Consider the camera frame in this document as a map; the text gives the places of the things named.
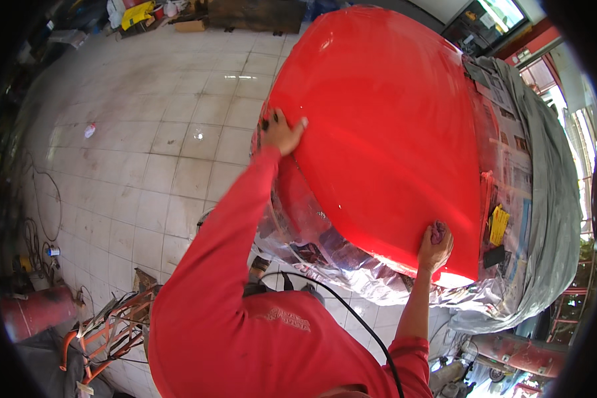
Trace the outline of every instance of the man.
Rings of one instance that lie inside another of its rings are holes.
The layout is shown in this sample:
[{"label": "man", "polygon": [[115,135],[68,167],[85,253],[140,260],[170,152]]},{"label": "man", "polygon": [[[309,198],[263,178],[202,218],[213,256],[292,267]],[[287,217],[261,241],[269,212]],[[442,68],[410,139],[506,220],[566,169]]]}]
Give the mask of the man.
[{"label": "man", "polygon": [[[247,256],[282,156],[297,147],[293,129],[272,111],[261,150],[237,179],[159,292],[148,358],[155,385],[170,397],[397,397],[388,366],[352,338],[310,292],[243,298]],[[446,229],[418,254],[418,277],[389,352],[407,398],[431,397],[427,323],[431,274],[453,248]]]}]

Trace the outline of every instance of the rag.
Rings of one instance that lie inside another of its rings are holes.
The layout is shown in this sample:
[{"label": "rag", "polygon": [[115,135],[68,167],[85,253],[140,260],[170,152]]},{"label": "rag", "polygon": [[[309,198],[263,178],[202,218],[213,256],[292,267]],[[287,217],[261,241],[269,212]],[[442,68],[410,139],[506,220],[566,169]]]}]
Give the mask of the rag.
[{"label": "rag", "polygon": [[431,225],[431,244],[438,244],[444,238],[445,224],[438,220]]}]

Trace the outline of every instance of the yellow bag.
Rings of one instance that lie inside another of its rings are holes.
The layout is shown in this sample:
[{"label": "yellow bag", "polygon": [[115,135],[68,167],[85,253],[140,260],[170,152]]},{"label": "yellow bag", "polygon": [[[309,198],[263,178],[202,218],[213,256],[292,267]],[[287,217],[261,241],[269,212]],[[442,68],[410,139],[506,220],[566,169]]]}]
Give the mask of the yellow bag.
[{"label": "yellow bag", "polygon": [[147,1],[133,8],[129,8],[124,12],[124,16],[121,18],[121,28],[125,31],[137,22],[141,22],[144,19],[149,19],[149,12],[155,8],[154,1]]}]

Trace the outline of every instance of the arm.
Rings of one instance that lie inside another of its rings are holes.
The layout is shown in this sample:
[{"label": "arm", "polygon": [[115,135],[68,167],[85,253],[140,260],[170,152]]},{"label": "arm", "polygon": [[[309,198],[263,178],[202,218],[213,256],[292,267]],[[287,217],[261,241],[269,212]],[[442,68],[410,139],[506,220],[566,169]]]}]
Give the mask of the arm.
[{"label": "arm", "polygon": [[431,243],[431,226],[427,227],[422,237],[420,251],[418,251],[418,275],[414,287],[409,295],[405,310],[400,316],[396,329],[396,339],[413,336],[427,339],[429,336],[429,290],[431,275],[440,267],[447,264],[453,250],[453,235],[446,228],[442,241],[438,244]]},{"label": "arm", "polygon": [[271,119],[261,151],[208,216],[160,291],[153,308],[155,318],[168,323],[185,313],[197,327],[211,325],[225,331],[239,324],[247,256],[256,226],[270,200],[279,159],[294,150],[303,132],[303,123],[291,131],[280,109],[276,112],[279,121]]},{"label": "arm", "polygon": [[[431,275],[444,266],[453,250],[453,236],[446,228],[442,241],[431,243],[431,227],[427,227],[418,252],[418,276],[400,316],[389,352],[407,394],[431,397],[429,383],[429,289]],[[388,366],[383,369],[391,372]]]}]

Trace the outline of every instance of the gray tarp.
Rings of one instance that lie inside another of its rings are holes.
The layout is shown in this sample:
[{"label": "gray tarp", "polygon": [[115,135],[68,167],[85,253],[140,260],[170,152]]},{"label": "gray tarp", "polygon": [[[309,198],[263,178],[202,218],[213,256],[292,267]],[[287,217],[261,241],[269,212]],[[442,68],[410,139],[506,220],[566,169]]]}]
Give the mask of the gray tarp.
[{"label": "gray tarp", "polygon": [[533,207],[524,293],[517,312],[495,320],[478,311],[459,311],[449,327],[470,334],[509,329],[551,305],[575,277],[581,232],[577,171],[557,116],[524,84],[516,68],[485,57],[478,64],[497,71],[519,112],[532,154]]},{"label": "gray tarp", "polygon": [[[85,375],[82,354],[69,346],[67,371],[60,370],[62,338],[53,329],[16,344],[25,367],[38,386],[49,398],[75,398],[78,396],[77,381]],[[101,377],[88,383],[94,391],[93,398],[112,398],[113,389]]]}]

